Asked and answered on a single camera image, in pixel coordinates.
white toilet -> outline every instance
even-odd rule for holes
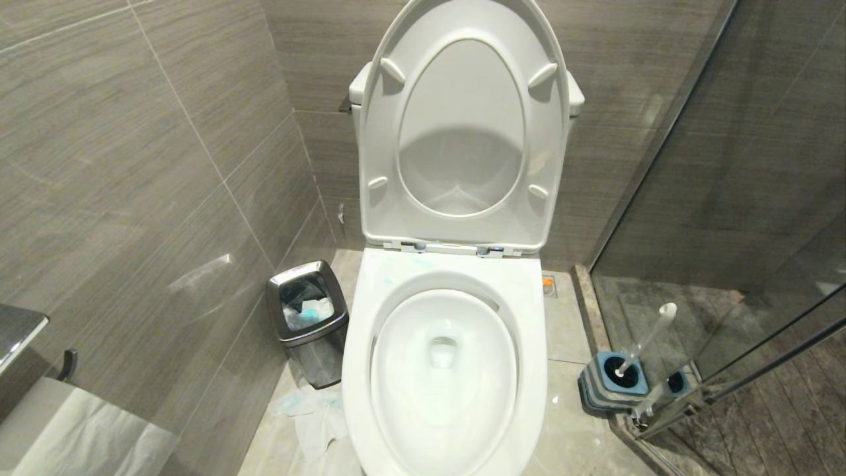
[[[365,249],[343,355],[368,476],[518,476],[541,432],[541,263],[584,98],[532,0],[412,0],[350,86]]]

